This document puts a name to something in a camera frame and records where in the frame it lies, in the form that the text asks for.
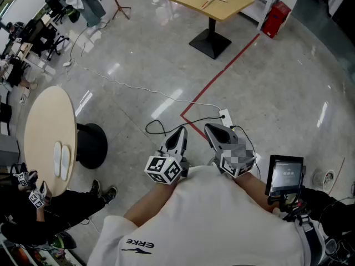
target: tripod stand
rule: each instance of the tripod stand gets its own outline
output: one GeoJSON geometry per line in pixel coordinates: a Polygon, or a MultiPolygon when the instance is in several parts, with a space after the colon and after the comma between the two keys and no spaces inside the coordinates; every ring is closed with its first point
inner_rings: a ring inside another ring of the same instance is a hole
{"type": "Polygon", "coordinates": [[[131,7],[121,7],[117,0],[115,0],[115,3],[116,3],[116,5],[117,5],[117,8],[118,8],[118,9],[117,9],[117,11],[115,12],[115,14],[113,15],[112,19],[114,19],[114,18],[116,17],[116,14],[117,14],[119,11],[121,11],[121,12],[123,13],[123,15],[124,15],[127,19],[129,19],[129,17],[126,15],[126,13],[123,11],[123,9],[131,9],[131,7]]]}

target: square wooden table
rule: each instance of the square wooden table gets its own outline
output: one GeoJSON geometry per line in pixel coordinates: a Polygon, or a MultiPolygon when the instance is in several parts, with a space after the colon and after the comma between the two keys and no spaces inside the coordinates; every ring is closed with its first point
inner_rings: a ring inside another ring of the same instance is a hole
{"type": "Polygon", "coordinates": [[[170,0],[193,10],[196,10],[209,18],[209,28],[205,29],[197,37],[195,37],[189,44],[199,51],[207,54],[209,57],[216,59],[223,50],[226,49],[231,41],[215,32],[216,21],[223,22],[233,14],[236,14],[253,4],[254,0],[213,0],[205,9],[201,6],[207,0],[170,0]]]}

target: slipper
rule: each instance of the slipper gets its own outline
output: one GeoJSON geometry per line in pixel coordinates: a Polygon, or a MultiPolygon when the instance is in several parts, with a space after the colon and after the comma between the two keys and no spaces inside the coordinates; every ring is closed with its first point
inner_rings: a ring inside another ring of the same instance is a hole
{"type": "Polygon", "coordinates": [[[60,159],[62,158],[62,146],[60,142],[55,142],[54,144],[54,174],[55,176],[60,176],[60,159]]]}
{"type": "Polygon", "coordinates": [[[68,146],[64,145],[62,148],[62,161],[60,167],[60,176],[62,180],[66,181],[68,177],[69,165],[70,165],[70,150],[68,146]]]}

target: black table base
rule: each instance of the black table base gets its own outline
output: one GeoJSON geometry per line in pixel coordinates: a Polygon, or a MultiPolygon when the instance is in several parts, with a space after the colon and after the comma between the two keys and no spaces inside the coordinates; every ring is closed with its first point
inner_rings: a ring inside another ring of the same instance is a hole
{"type": "Polygon", "coordinates": [[[213,59],[216,59],[232,43],[229,39],[217,34],[215,28],[216,20],[209,18],[209,28],[205,29],[189,43],[213,59]]]}
{"type": "Polygon", "coordinates": [[[98,168],[107,155],[107,138],[99,125],[89,123],[77,124],[78,149],[77,161],[89,169],[98,168]]]}

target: electrical outlet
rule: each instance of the electrical outlet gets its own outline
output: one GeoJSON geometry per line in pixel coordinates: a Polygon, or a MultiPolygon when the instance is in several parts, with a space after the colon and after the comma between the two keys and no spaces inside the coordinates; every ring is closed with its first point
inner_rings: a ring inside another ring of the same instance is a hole
{"type": "Polygon", "coordinates": [[[228,109],[220,110],[219,114],[220,114],[220,116],[224,116],[224,118],[221,118],[224,126],[226,126],[228,128],[233,126],[233,122],[232,122],[231,116],[229,115],[228,109]]]}

